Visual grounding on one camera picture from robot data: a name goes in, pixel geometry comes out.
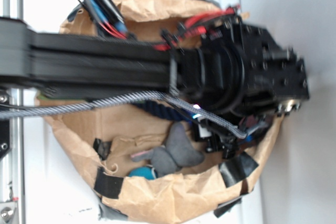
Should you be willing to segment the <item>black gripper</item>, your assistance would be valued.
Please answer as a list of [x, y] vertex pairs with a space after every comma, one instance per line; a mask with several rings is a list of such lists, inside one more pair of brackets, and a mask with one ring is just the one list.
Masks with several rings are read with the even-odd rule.
[[304, 60], [262, 27], [237, 22], [213, 28], [202, 50], [202, 107], [208, 111], [288, 113], [310, 98]]

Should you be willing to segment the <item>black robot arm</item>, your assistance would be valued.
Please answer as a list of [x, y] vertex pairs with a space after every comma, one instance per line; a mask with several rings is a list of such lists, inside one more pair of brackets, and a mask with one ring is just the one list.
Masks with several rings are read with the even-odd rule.
[[1, 86], [54, 99], [102, 99], [161, 91], [218, 115], [289, 112], [310, 97], [304, 60], [263, 28], [225, 20], [199, 48], [37, 33], [1, 19]]

